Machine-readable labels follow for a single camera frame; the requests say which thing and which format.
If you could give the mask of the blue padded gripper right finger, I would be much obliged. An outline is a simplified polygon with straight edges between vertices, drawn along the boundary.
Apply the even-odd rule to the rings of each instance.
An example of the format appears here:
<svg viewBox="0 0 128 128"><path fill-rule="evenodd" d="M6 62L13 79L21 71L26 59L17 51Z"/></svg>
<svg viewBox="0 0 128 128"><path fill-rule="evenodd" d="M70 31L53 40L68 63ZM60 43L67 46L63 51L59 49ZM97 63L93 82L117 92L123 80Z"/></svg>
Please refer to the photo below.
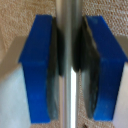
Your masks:
<svg viewBox="0 0 128 128"><path fill-rule="evenodd" d="M87 116L111 121L128 57L102 16L82 20L81 73Z"/></svg>

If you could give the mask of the blue padded gripper left finger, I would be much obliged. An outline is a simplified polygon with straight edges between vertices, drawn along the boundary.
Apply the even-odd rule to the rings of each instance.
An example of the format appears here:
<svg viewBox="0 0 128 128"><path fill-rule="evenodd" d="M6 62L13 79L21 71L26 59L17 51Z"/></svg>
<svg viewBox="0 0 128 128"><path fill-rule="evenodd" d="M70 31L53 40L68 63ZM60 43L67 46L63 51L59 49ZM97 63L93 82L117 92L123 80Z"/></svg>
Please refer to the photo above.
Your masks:
<svg viewBox="0 0 128 128"><path fill-rule="evenodd" d="M16 37L0 63L0 128L30 128L58 118L57 28L37 15L27 37Z"/></svg>

